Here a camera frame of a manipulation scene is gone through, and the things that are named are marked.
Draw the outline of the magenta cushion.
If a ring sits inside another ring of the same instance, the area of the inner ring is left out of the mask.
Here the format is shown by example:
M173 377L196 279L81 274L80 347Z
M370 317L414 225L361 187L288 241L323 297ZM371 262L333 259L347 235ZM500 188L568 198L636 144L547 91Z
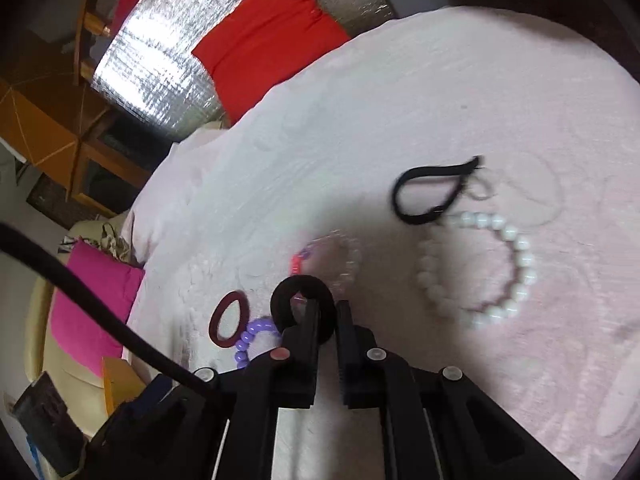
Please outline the magenta cushion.
M102 360L122 356L122 344L107 333L85 307L103 304L120 322L127 322L144 278L144 271L101 252L80 240L68 256L66 268L82 284L82 294L54 293L50 331L58 346L98 377Z

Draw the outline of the wooden shelf unit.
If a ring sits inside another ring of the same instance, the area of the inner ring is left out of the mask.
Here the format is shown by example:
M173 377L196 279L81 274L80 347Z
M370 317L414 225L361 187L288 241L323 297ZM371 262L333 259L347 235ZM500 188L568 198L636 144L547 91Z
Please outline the wooden shelf unit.
M114 216L128 209L163 155L160 142L93 89L115 37L113 0L16 0L1 6L1 142Z

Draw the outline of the red cushion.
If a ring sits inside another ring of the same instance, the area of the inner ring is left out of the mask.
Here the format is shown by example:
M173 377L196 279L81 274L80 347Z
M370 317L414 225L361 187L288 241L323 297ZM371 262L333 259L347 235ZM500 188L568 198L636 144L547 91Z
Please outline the red cushion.
M272 87L349 40L316 0L242 0L192 54L235 124Z

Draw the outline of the orange cardboard box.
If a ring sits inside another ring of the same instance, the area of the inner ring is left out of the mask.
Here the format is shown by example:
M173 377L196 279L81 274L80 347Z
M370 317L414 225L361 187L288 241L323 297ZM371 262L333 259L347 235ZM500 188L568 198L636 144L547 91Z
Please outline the orange cardboard box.
M114 414L120 404L134 400L145 388L145 383L132 366L123 359L102 360L103 390L106 414Z

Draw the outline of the pink white bed cover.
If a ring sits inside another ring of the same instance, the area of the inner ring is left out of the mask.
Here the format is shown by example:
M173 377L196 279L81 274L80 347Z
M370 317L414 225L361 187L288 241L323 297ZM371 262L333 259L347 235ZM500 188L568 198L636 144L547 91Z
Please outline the pink white bed cover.
M231 370L208 338L218 301L269 310L292 255L338 231L360 249L347 296L378 343L465 374L583 479L639 439L639 86L577 32L448 8L389 22L270 90L198 149L202 183L158 170L151 253L129 320L185 367ZM480 155L495 187L459 202L529 239L536 283L514 318L439 318L416 284L422 230L390 209L407 169Z

